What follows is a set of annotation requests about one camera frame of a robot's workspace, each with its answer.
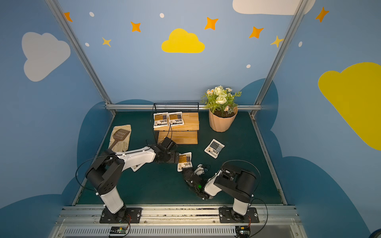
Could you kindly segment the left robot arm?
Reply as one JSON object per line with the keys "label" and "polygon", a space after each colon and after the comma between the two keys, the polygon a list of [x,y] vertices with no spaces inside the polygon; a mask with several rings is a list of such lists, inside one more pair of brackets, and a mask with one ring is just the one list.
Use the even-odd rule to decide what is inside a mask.
{"label": "left robot arm", "polygon": [[[175,164],[179,161],[177,147],[172,139],[165,137],[158,144],[127,152],[114,152],[108,149],[97,157],[86,171],[85,177],[93,185],[96,195],[101,198],[105,206],[100,223],[138,223],[141,212],[127,208],[117,190],[123,171],[132,169],[135,172],[144,164],[152,162]],[[137,218],[131,218],[131,213],[134,212],[137,212]]]}

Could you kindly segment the left controller board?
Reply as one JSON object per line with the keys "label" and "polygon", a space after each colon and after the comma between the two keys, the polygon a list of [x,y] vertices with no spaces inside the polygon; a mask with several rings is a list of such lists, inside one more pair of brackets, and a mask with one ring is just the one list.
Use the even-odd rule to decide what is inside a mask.
{"label": "left controller board", "polygon": [[125,236],[127,234],[128,227],[127,226],[113,226],[110,228],[109,236]]}

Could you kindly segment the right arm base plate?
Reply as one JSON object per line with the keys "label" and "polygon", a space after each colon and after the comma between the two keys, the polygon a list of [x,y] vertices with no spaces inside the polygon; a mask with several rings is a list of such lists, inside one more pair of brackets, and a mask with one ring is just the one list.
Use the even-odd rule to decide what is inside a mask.
{"label": "right arm base plate", "polygon": [[219,207],[220,223],[259,223],[259,215],[254,207],[249,207],[245,215],[233,211],[232,207]]}

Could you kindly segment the yellow coffee bag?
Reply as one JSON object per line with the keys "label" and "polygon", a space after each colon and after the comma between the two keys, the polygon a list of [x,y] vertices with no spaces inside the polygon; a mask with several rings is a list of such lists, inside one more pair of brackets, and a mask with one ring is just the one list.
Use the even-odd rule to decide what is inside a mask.
{"label": "yellow coffee bag", "polygon": [[182,126],[185,124],[182,112],[169,113],[168,119],[169,119],[170,126]]}
{"label": "yellow coffee bag", "polygon": [[155,113],[153,114],[153,128],[161,128],[161,127],[167,127],[169,125],[168,122],[169,114],[167,112],[165,113]]}
{"label": "yellow coffee bag", "polygon": [[192,153],[184,153],[179,155],[177,171],[182,172],[184,169],[192,168],[191,162]]}

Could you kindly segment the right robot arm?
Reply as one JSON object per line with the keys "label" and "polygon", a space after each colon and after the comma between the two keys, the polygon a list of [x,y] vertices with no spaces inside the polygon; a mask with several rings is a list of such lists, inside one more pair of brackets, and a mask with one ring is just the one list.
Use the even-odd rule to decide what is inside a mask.
{"label": "right robot arm", "polygon": [[233,206],[222,211],[222,223],[250,222],[248,208],[259,183],[259,176],[248,169],[235,166],[230,161],[224,163],[211,178],[204,179],[206,166],[200,164],[196,169],[183,168],[181,173],[189,189],[203,200],[213,199],[219,192],[234,198]]}

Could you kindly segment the brown slotted scoop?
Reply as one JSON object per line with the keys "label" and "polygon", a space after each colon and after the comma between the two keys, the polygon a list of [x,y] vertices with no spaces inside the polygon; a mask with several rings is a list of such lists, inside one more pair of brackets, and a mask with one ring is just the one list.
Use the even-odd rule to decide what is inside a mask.
{"label": "brown slotted scoop", "polygon": [[112,135],[112,139],[113,141],[111,142],[111,144],[109,145],[108,149],[113,149],[115,147],[115,145],[118,143],[118,142],[122,142],[124,141],[129,135],[130,135],[130,131],[128,130],[125,130],[125,129],[118,129],[113,135]]}

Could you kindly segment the wooden two-tier shelf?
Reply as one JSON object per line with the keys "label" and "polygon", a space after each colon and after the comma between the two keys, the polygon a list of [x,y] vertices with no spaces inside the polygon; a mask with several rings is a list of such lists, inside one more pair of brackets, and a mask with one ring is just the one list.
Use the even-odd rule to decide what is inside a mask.
{"label": "wooden two-tier shelf", "polygon": [[151,116],[155,113],[173,113],[182,112],[184,125],[153,128],[154,140],[161,143],[166,137],[177,144],[196,145],[198,144],[199,132],[199,103],[181,102],[181,103],[154,103],[151,110]]}

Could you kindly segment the grey coffee bag right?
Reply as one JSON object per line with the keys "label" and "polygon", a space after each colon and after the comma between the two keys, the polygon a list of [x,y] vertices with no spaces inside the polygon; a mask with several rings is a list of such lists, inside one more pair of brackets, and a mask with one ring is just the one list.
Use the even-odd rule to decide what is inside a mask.
{"label": "grey coffee bag right", "polygon": [[224,147],[225,145],[223,145],[216,139],[213,139],[211,143],[205,148],[204,152],[213,157],[214,159],[217,159],[219,153]]}

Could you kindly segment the potted white flower plant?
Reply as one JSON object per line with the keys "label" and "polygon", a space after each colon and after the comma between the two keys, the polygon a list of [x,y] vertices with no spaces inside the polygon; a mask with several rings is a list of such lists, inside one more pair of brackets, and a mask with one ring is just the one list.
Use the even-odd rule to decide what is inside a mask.
{"label": "potted white flower plant", "polygon": [[201,102],[209,110],[209,124],[216,132],[227,131],[238,113],[236,98],[241,97],[242,92],[233,92],[229,87],[222,85],[207,89]]}

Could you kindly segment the controller board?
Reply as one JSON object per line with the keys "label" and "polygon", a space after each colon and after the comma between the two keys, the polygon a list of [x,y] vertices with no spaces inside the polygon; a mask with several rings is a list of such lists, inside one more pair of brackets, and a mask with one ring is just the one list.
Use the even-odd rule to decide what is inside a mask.
{"label": "controller board", "polygon": [[248,226],[236,226],[235,232],[236,238],[248,238],[251,234],[251,229]]}
{"label": "controller board", "polygon": [[110,228],[109,236],[125,236],[127,234],[128,227],[127,226],[113,226]]}

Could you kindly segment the right controller board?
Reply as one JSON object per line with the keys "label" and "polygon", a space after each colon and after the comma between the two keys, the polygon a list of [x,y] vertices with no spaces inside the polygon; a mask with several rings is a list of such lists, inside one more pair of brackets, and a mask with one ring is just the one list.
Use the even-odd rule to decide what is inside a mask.
{"label": "right controller board", "polygon": [[236,226],[235,232],[236,238],[248,238],[251,234],[251,229],[248,226]]}

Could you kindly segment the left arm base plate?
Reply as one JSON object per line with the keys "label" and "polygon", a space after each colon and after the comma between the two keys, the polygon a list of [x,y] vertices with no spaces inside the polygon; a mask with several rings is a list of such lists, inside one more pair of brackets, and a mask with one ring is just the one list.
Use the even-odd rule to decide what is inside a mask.
{"label": "left arm base plate", "polygon": [[108,208],[104,208],[101,214],[100,224],[138,224],[141,219],[141,207],[122,207],[113,214]]}

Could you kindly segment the grey coffee bag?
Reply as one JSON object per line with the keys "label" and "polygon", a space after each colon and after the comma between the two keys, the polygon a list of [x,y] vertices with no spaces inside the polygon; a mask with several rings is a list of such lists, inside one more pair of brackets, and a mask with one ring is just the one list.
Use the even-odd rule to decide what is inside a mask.
{"label": "grey coffee bag", "polygon": [[219,153],[224,147],[225,145],[223,145],[216,139],[213,139],[211,143],[205,148],[204,152],[213,157],[214,159],[217,159]]}
{"label": "grey coffee bag", "polygon": [[138,169],[140,169],[142,166],[144,165],[144,163],[142,164],[139,164],[139,165],[135,165],[135,166],[131,166],[131,169],[136,172]]}

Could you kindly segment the grey coffee bag left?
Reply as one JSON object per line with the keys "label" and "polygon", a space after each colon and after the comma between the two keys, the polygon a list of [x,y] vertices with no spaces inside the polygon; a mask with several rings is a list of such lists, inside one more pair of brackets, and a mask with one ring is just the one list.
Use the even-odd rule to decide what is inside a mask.
{"label": "grey coffee bag left", "polygon": [[142,166],[144,165],[144,163],[142,164],[139,164],[139,165],[135,165],[135,166],[131,166],[131,169],[136,172],[138,169],[140,169]]}

